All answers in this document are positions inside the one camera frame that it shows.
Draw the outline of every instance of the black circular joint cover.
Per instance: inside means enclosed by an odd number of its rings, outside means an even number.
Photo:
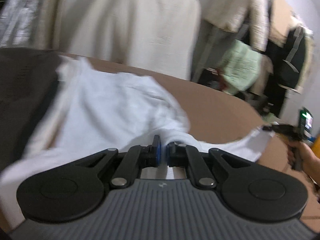
[[[20,184],[17,201],[25,217],[61,223],[94,210],[104,197],[104,187],[90,168],[72,166],[36,174]]]
[[[234,212],[261,222],[299,216],[308,200],[299,180],[255,164],[234,169],[222,184],[221,195]]]

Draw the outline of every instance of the yellow object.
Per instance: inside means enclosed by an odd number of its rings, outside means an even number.
[[[318,135],[315,143],[313,144],[311,150],[314,152],[314,154],[320,158],[320,135]]]

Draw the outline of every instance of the jacket sleeve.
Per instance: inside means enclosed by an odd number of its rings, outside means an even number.
[[[251,0],[250,6],[250,44],[265,51],[269,35],[268,1]]]

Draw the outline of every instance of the brown table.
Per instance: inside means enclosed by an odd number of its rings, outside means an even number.
[[[251,129],[263,124],[260,116],[249,104],[231,95],[144,69],[93,58],[89,60],[99,71],[128,72],[154,77],[177,99],[187,113],[191,123],[190,134],[198,140],[208,143],[226,143],[246,136]],[[313,230],[320,231],[320,204],[316,202],[304,175],[291,171],[288,167],[286,151],[286,146],[279,138],[274,137],[262,154],[259,164],[293,175],[307,186],[309,201],[301,220]]]

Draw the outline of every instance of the shiny gray fabric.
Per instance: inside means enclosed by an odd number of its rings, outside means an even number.
[[[32,47],[41,0],[8,0],[0,15],[0,47]]]

